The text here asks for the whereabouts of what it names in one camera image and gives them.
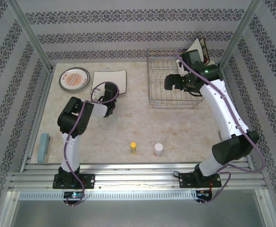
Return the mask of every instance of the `dish rack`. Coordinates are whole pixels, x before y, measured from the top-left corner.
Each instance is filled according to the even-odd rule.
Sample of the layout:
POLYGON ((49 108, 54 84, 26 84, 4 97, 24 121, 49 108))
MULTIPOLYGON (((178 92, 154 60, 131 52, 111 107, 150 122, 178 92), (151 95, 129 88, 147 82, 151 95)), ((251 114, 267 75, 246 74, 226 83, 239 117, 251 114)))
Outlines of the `dish rack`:
POLYGON ((204 100, 188 92, 164 89, 164 80, 169 74, 179 74, 176 49, 147 50, 147 90, 153 107, 195 107, 204 100))

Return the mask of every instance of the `white jar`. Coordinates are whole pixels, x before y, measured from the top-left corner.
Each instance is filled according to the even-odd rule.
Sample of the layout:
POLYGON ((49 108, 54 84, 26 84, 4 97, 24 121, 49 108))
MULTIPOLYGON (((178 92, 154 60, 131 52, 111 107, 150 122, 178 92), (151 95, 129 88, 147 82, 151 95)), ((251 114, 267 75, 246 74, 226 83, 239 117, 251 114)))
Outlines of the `white jar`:
POLYGON ((160 143, 157 143, 155 145, 155 149, 153 150, 153 154, 154 156, 161 156, 162 151, 163 151, 163 145, 160 143))

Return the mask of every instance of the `patterned wallpaper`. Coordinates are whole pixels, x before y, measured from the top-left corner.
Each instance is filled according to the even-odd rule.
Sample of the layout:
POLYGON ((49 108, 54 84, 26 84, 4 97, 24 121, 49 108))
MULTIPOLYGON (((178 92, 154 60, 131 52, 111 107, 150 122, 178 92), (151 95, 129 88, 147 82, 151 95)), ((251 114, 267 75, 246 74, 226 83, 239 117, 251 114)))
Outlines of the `patterned wallpaper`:
POLYGON ((19 170, 47 72, 4 0, 0 0, 0 209, 19 170))
MULTIPOLYGON (((228 63, 225 74, 236 108, 259 132, 276 207, 276 1, 261 3, 228 63)), ((253 160, 259 166, 257 154, 253 160)))
POLYGON ((218 61, 249 0, 91 1, 20 4, 53 64, 145 61, 148 48, 185 48, 205 37, 218 61))

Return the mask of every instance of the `patterned plate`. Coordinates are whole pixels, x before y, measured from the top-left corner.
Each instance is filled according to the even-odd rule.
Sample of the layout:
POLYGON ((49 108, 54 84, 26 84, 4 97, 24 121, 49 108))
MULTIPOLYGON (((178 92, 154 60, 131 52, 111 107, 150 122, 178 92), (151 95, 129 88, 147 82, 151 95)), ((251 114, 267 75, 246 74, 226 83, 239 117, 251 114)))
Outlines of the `patterned plate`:
POLYGON ((75 93, 85 89, 89 80, 89 72, 86 69, 76 67, 62 73, 59 79, 59 84, 63 90, 75 93))

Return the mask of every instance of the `yellow bottle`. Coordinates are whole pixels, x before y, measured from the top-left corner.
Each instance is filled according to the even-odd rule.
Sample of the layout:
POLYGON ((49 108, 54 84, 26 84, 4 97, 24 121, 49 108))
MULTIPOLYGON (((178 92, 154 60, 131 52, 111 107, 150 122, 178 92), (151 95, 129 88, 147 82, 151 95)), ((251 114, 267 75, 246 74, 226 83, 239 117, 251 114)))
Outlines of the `yellow bottle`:
POLYGON ((131 152, 132 152, 133 155, 136 154, 136 143, 132 142, 130 144, 130 150, 131 150, 131 152))

